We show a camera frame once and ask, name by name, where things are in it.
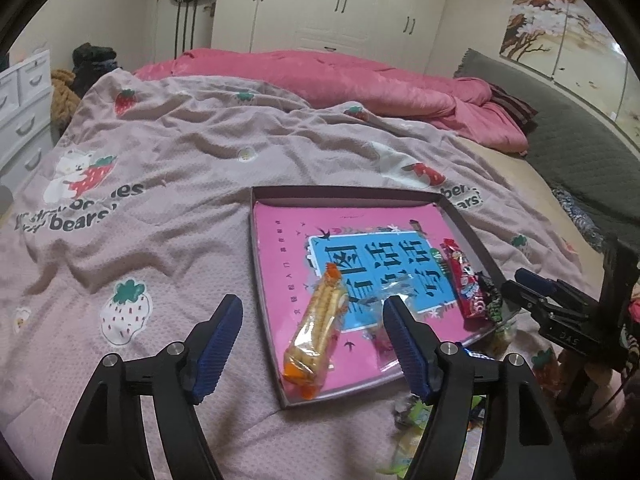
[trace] cartoon bear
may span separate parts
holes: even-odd
[[[44,192],[44,202],[57,204],[62,199],[73,198],[76,192],[69,185],[84,180],[84,172],[91,166],[93,156],[94,153],[74,150],[69,150],[62,155],[56,164],[56,175]]]

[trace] metal screw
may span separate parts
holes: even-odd
[[[115,364],[118,362],[118,355],[117,354],[109,354],[109,355],[105,355],[104,358],[102,359],[102,364],[106,367],[112,367],[115,366]]]
[[[184,352],[184,345],[182,343],[171,343],[166,351],[169,355],[180,355]]]
[[[440,345],[440,351],[446,355],[453,355],[458,352],[458,347],[456,346],[455,343],[451,343],[447,341],[446,343],[442,343]]]
[[[524,364],[524,357],[520,354],[509,354],[508,359],[513,366],[522,366]]]

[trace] pink comforter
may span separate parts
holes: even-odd
[[[505,153],[526,151],[527,138],[476,78],[425,76],[344,54],[283,50],[238,54],[201,48],[145,66],[143,80],[223,75],[260,80],[293,92],[313,108],[357,101],[379,116],[425,121]]]

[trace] packaged bread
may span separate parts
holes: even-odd
[[[300,387],[303,399],[313,399],[324,384],[348,303],[340,270],[333,263],[326,264],[305,315],[284,352],[282,377]]]

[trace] dresser drawer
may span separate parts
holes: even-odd
[[[47,126],[16,153],[4,168],[0,168],[0,185],[7,186],[15,196],[20,184],[35,172],[42,158],[53,146],[51,129]]]
[[[20,106],[18,101],[18,72],[0,74],[0,124]]]
[[[49,90],[0,127],[0,166],[51,122],[52,96]]]
[[[51,86],[49,51],[31,57],[18,67],[20,105]]]

